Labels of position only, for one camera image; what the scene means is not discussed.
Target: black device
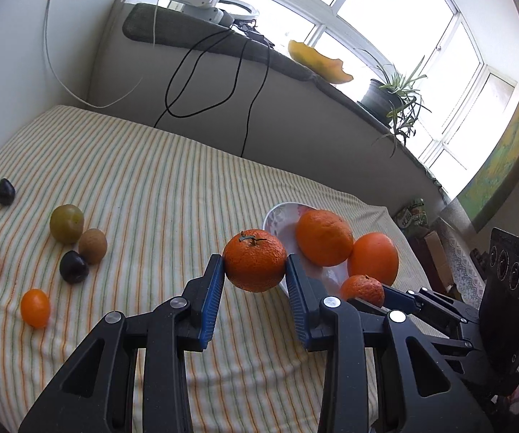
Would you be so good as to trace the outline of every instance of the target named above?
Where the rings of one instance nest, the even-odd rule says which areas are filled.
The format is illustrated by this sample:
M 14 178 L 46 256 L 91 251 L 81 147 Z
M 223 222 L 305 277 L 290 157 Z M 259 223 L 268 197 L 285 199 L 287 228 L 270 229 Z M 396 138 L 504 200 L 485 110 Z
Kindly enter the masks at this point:
M 486 269 L 488 267 L 488 252 L 484 251 L 484 253 L 481 254 L 478 251 L 478 249 L 474 248 L 470 251 L 470 260 L 474 264 L 474 267 L 476 267 L 476 270 L 478 271 L 480 278 L 486 281 Z
M 251 24 L 248 21 L 236 19 L 234 21 L 234 26 L 237 27 L 243 34 L 245 34 L 247 38 L 255 40 L 260 44 L 267 45 L 270 49 L 273 49 L 275 47 L 275 44 L 273 42 L 271 42 L 267 37 L 265 37 L 256 29 L 255 22 Z
M 378 433 L 494 430 L 494 395 L 519 377 L 491 366 L 476 309 L 431 292 L 384 287 L 384 306 L 329 296 L 286 261 L 289 303 L 308 351 L 327 351 L 319 433 L 367 433 L 365 347 L 374 350 Z M 137 349 L 146 348 L 143 431 L 192 431 L 183 353 L 203 351 L 213 334 L 223 289 L 223 259 L 153 312 L 108 313 L 71 354 L 21 423 L 19 433 L 129 433 Z M 415 315 L 448 338 L 419 331 Z
M 480 305 L 480 332 L 490 364 L 501 375 L 519 365 L 519 237 L 494 228 L 487 285 Z

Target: orange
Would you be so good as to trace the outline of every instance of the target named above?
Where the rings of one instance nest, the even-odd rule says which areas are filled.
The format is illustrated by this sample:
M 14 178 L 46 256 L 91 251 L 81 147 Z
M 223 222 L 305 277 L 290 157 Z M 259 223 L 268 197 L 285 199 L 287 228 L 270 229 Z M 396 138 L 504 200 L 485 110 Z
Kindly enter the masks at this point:
M 236 234 L 223 253 L 226 277 L 248 292 L 264 292 L 282 281 L 287 252 L 267 231 L 248 229 Z
M 342 283 L 340 288 L 342 299 L 360 298 L 381 308 L 384 305 L 384 287 L 367 275 L 354 275 Z
M 350 226 L 327 210 L 304 213 L 296 225 L 295 234 L 301 251 L 317 266 L 336 266 L 352 252 L 354 237 Z
M 47 325 L 51 305 L 48 296 L 38 288 L 33 288 L 23 295 L 21 299 L 21 317 L 35 328 Z
M 381 232 L 370 232 L 354 243 L 348 258 L 348 275 L 368 275 L 392 286 L 398 265 L 398 251 L 392 240 Z

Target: striped bed sheet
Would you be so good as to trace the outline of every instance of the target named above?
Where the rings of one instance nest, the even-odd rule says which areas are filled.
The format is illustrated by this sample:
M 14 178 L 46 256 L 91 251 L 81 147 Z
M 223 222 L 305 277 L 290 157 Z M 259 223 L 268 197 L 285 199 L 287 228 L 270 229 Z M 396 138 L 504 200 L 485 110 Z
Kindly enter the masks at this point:
M 201 276 L 209 256 L 242 229 L 261 227 L 277 203 L 302 202 L 342 215 L 355 236 L 388 234 L 400 251 L 394 286 L 428 280 L 385 208 L 306 178 L 244 160 L 144 125 L 57 106 L 0 150 L 0 179 L 17 189 L 0 206 L 0 421 L 15 432 L 77 344 L 109 311 L 153 310 Z M 102 229 L 107 256 L 80 285 L 58 273 L 72 246 L 49 234 L 49 217 L 77 205 L 85 228 Z M 21 296 L 41 288 L 51 300 L 46 329 L 22 323 Z M 371 354 L 369 416 L 377 416 Z M 139 353 L 134 431 L 140 432 L 144 353 Z M 325 355 L 299 344 L 279 288 L 251 294 L 227 280 L 214 337 L 186 354 L 196 432 L 315 432 Z

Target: window frame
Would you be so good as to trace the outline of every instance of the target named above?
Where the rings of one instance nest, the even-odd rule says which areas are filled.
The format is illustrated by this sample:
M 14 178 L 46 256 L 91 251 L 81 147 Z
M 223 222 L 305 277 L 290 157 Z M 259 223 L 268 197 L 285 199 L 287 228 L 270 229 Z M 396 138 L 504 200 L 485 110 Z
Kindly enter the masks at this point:
M 356 57 L 362 60 L 362 62 L 364 62 L 378 76 L 380 76 L 381 73 L 376 68 L 376 61 L 364 50 L 370 52 L 377 60 L 379 60 L 389 74 L 394 73 L 394 68 L 390 61 L 370 41 L 368 41 L 366 37 L 360 34 L 356 28 L 352 27 L 337 15 L 339 8 L 346 0 L 333 0 L 329 5 L 322 0 L 273 1 L 291 9 L 293 12 L 296 12 L 298 15 L 314 24 L 312 31 L 310 31 L 304 40 L 307 45 L 311 47 L 315 46 L 321 35 L 327 32 L 330 36 L 350 50 Z M 475 54 L 478 57 L 479 65 L 470 82 L 466 86 L 462 96 L 458 99 L 458 102 L 448 115 L 448 118 L 446 118 L 437 138 L 433 135 L 435 132 L 426 128 L 426 126 L 422 124 L 421 120 L 419 120 L 423 128 L 426 129 L 428 134 L 432 137 L 432 140 L 424 151 L 418 155 L 418 159 L 427 168 L 430 168 L 442 151 L 446 150 L 464 169 L 470 171 L 472 167 L 470 167 L 470 165 L 464 165 L 458 160 L 458 158 L 456 158 L 447 145 L 448 141 L 451 140 L 455 132 L 464 122 L 472 105 L 480 95 L 489 75 L 493 74 L 498 76 L 500 79 L 513 86 L 514 92 L 516 92 L 518 84 L 485 63 L 483 56 L 478 49 L 478 45 L 474 40 L 474 36 L 470 31 L 469 24 L 466 22 L 458 6 L 454 3 L 454 0 L 445 0 L 445 2 L 452 11 L 452 18 L 434 50 L 425 60 L 421 69 L 422 73 L 429 71 L 429 69 L 438 62 L 440 54 L 445 52 L 452 40 L 452 37 L 454 37 L 454 34 L 460 27 L 464 27 L 466 30 Z M 172 9 L 179 9 L 179 7 L 180 5 L 174 2 L 171 2 L 169 5 L 169 8 Z

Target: metal screw head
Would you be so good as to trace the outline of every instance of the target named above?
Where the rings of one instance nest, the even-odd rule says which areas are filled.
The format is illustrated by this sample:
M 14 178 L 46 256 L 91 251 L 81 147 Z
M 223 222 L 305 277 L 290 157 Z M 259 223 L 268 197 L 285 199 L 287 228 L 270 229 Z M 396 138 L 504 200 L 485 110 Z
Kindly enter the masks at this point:
M 121 313 L 117 311 L 111 311 L 105 315 L 105 322 L 108 324 L 114 324 L 121 320 Z
M 177 298 L 169 301 L 169 305 L 174 309 L 184 308 L 187 305 L 187 300 L 181 296 L 178 296 Z
M 341 304 L 341 301 L 335 296 L 328 296 L 324 298 L 324 305 L 328 308 L 337 308 Z
M 406 315 L 402 311 L 398 311 L 397 309 L 395 311 L 390 311 L 388 315 L 390 316 L 390 319 L 394 322 L 404 322 L 406 320 Z

